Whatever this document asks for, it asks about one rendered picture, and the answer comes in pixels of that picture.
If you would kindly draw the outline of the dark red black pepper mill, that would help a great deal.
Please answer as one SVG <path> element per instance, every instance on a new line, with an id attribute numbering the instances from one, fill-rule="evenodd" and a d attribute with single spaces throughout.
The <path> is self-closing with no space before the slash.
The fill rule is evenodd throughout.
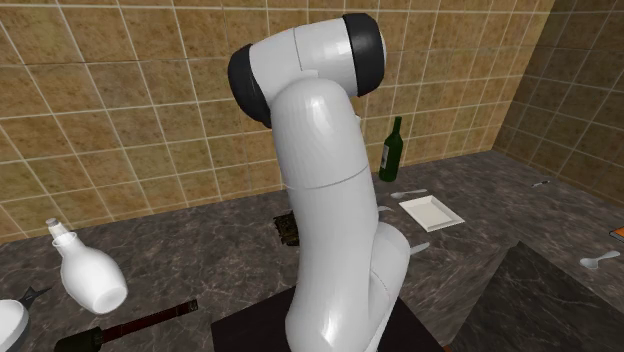
<path id="1" fill-rule="evenodd" d="M 193 299 L 175 307 L 107 329 L 101 329 L 99 326 L 96 326 L 92 329 L 60 339 L 54 347 L 54 352 L 99 352 L 102 345 L 105 343 L 157 325 L 161 322 L 191 313 L 197 309 L 198 302 L 196 299 Z"/>

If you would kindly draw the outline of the white rectangular plate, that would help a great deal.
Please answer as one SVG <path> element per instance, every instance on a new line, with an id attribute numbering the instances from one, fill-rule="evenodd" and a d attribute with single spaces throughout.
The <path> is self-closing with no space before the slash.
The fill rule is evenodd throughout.
<path id="1" fill-rule="evenodd" d="M 464 223 L 464 220 L 435 196 L 400 202 L 399 205 L 427 232 Z"/>

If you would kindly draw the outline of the white vase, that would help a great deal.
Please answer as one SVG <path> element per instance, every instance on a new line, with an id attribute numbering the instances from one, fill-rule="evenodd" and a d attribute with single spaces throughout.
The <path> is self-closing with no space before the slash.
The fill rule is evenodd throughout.
<path id="1" fill-rule="evenodd" d="M 127 298 L 128 288 L 117 263 L 86 246 L 56 218 L 46 220 L 52 245 L 62 257 L 61 281 L 71 298 L 96 315 L 110 313 Z"/>

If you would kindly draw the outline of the white round pot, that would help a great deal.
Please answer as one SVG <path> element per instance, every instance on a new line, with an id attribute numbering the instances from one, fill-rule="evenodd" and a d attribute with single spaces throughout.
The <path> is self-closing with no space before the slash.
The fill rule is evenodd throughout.
<path id="1" fill-rule="evenodd" d="M 0 352 L 19 352 L 28 329 L 27 308 L 17 300 L 0 300 Z"/>

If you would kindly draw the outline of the pale grey spoon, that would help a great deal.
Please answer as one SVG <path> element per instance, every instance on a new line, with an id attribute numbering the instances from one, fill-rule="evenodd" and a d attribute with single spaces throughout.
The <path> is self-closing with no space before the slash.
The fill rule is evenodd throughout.
<path id="1" fill-rule="evenodd" d="M 579 263 L 587 268 L 587 269 L 591 269 L 591 270 L 596 270 L 599 267 L 599 262 L 601 260 L 605 260 L 605 259 L 611 259 L 611 258 L 615 258 L 620 256 L 621 253 L 619 251 L 616 250 L 612 250 L 609 251 L 599 257 L 595 257 L 595 258 L 582 258 L 579 260 Z"/>

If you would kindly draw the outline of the dark patterned small box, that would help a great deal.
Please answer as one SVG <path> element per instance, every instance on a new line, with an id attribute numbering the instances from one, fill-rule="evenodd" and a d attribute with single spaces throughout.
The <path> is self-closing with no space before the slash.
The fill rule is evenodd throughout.
<path id="1" fill-rule="evenodd" d="M 287 246 L 299 245 L 298 228 L 293 211 L 275 217 L 274 225 L 278 231 L 278 235 L 282 244 L 285 244 Z"/>

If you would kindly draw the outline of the dark robot stand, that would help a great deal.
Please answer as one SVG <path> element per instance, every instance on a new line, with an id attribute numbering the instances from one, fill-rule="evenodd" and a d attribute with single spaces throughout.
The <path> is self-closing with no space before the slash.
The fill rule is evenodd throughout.
<path id="1" fill-rule="evenodd" d="M 291 352 L 285 318 L 295 287 L 211 324 L 215 352 Z M 441 346 L 401 298 L 397 299 L 377 352 L 450 352 Z"/>

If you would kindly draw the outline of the green glass bottle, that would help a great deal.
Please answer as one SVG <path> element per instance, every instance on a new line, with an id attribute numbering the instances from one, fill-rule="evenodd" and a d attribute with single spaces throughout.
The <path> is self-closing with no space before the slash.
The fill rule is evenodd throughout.
<path id="1" fill-rule="evenodd" d="M 403 140 L 400 136 L 401 123 L 402 118 L 397 116 L 394 119 L 392 132 L 384 141 L 379 178 L 385 182 L 393 182 L 397 177 L 403 150 Z"/>

